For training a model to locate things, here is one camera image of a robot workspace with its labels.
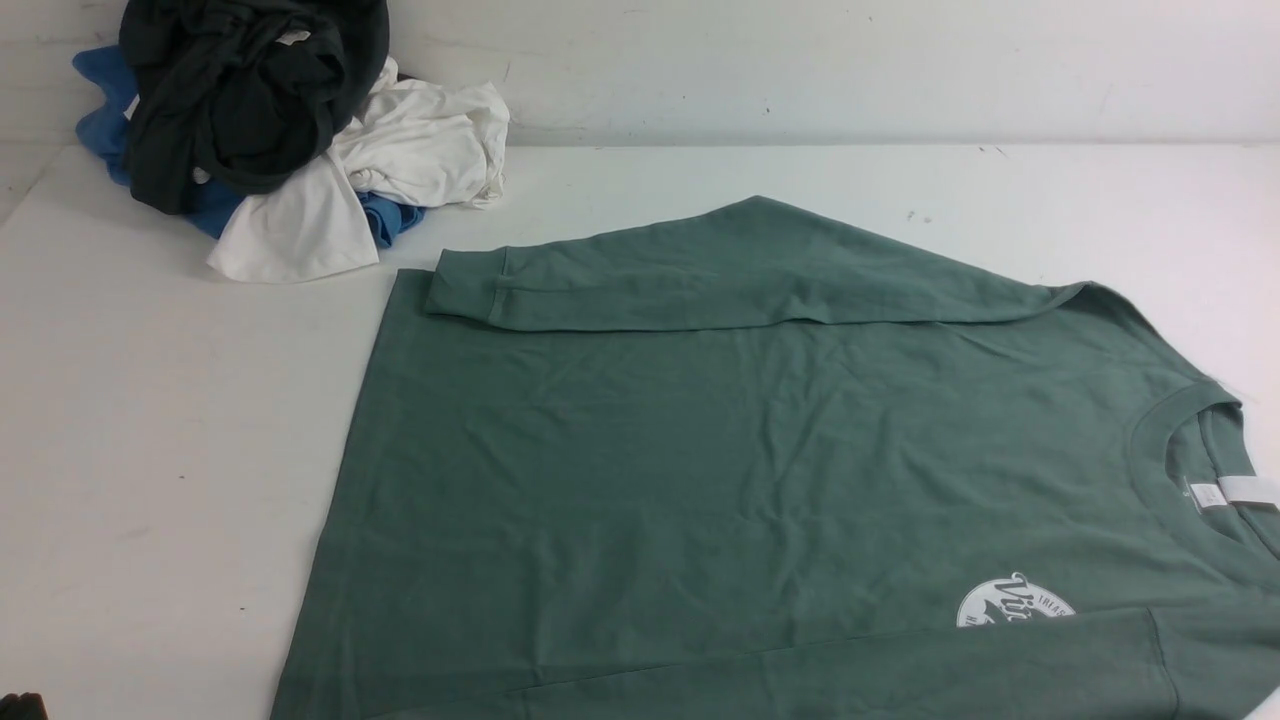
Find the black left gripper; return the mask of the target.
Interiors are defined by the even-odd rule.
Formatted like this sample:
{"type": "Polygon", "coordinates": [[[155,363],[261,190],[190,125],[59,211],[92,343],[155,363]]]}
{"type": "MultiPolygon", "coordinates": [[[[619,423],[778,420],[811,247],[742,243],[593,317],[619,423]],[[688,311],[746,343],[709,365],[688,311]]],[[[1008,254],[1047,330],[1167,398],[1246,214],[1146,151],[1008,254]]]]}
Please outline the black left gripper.
{"type": "Polygon", "coordinates": [[[49,720],[49,711],[40,693],[10,693],[0,698],[0,719],[49,720]]]}

